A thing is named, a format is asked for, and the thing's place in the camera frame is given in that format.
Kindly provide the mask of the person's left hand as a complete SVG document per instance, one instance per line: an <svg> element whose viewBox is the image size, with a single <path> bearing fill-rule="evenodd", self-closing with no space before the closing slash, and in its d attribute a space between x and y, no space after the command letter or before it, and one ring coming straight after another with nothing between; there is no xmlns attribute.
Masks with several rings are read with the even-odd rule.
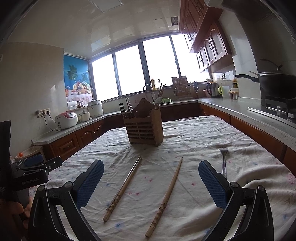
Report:
<svg viewBox="0 0 296 241"><path fill-rule="evenodd" d="M18 202L1 199L1 240L23 240L29 223L33 197L25 208Z"/></svg>

